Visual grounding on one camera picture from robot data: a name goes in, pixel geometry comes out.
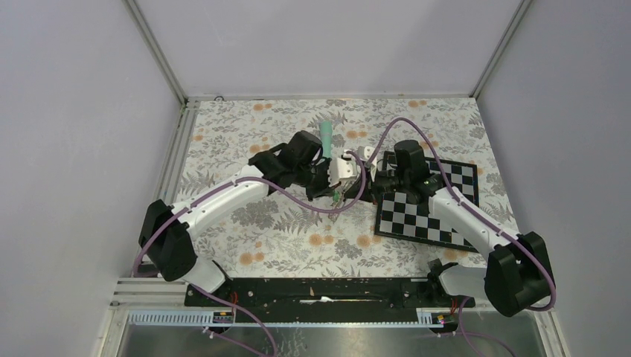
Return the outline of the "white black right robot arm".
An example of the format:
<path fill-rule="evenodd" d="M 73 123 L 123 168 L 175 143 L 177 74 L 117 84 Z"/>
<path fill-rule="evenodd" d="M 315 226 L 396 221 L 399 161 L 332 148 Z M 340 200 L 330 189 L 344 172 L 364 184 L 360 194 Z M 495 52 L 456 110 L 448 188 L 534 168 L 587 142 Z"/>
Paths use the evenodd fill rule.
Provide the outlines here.
<path fill-rule="evenodd" d="M 484 267 L 438 263 L 430 269 L 427 297 L 445 306 L 455 297 L 487 300 L 504 316 L 537 309 L 544 299 L 552 306 L 556 284 L 544 239 L 503 227 L 464 195 L 463 167 L 446 170 L 427 161 L 413 140 L 394 148 L 394 168 L 377 169 L 376 150 L 361 147 L 357 168 L 349 155 L 334 161 L 334 183 L 358 181 L 346 192 L 362 194 L 377 204 L 377 231 L 388 237 L 419 238 L 438 245 L 469 245 L 484 259 Z"/>

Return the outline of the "silver carabiner keyring with chain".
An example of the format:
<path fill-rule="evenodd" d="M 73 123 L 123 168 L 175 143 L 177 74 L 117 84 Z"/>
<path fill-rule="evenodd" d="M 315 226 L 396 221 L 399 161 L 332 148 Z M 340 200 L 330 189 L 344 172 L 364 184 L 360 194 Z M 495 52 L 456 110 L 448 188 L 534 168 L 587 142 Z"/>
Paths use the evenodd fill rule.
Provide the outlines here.
<path fill-rule="evenodd" d="M 346 192 L 353 186 L 353 182 L 352 181 L 342 181 L 341 183 L 339 183 L 336 187 L 335 190 L 339 191 L 341 194 L 341 199 L 339 202 L 335 203 L 334 201 L 332 201 L 332 206 L 334 208 L 340 207 L 344 204 L 346 198 L 345 198 L 345 194 Z"/>

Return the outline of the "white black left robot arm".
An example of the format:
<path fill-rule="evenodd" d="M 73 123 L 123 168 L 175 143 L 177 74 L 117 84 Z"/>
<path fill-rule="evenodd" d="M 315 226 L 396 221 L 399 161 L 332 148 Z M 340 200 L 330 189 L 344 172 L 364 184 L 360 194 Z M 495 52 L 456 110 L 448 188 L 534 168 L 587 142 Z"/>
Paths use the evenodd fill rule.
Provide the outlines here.
<path fill-rule="evenodd" d="M 145 213 L 138 243 L 156 274 L 167 282 L 183 280 L 202 287 L 212 305 L 228 301 L 231 287 L 211 259 L 198 257 L 193 239 L 235 210 L 297 185 L 307 198 L 330 195 L 328 165 L 331 136 L 300 131 L 287 143 L 261 151 L 234 175 L 191 199 L 167 205 L 158 199 Z"/>

